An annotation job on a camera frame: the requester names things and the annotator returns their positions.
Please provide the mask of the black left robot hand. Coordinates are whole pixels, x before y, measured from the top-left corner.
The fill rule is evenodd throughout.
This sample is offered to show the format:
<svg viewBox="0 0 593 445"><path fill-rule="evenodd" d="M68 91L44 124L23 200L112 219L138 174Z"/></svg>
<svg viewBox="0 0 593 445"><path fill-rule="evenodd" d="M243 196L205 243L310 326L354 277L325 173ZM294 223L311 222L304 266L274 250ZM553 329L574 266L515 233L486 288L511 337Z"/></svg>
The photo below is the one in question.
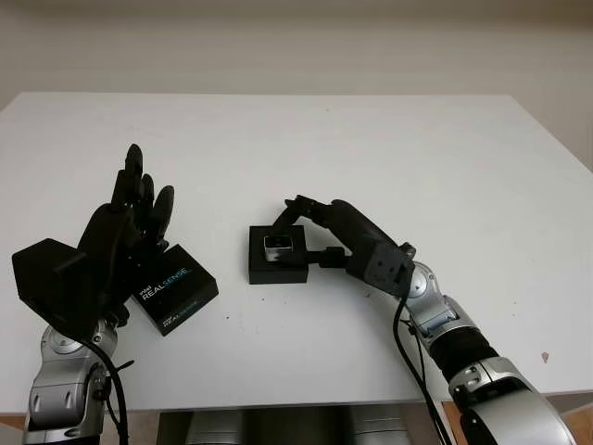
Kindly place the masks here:
<svg viewBox="0 0 593 445"><path fill-rule="evenodd" d="M110 201L93 213L78 244L93 266L101 316L118 327L128 322L125 302L142 274L169 247L165 234L173 203L174 187L155 192L152 177L143 172L142 150L132 144Z"/></svg>

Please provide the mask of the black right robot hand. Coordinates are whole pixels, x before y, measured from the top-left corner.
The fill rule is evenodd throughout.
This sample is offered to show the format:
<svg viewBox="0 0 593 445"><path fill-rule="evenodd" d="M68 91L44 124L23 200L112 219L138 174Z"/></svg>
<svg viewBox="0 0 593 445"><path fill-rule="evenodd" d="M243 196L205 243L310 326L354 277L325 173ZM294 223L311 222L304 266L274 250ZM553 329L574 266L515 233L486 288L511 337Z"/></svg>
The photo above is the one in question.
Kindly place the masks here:
<svg viewBox="0 0 593 445"><path fill-rule="evenodd" d="M344 263L347 273L364 277L371 267L386 267L396 271L407 267L410 259L404 251L374 222L345 200L335 199L329 204L301 195L285 201L286 208L272 225L275 235L285 230L299 218L310 219L329 230L351 256Z"/></svg>

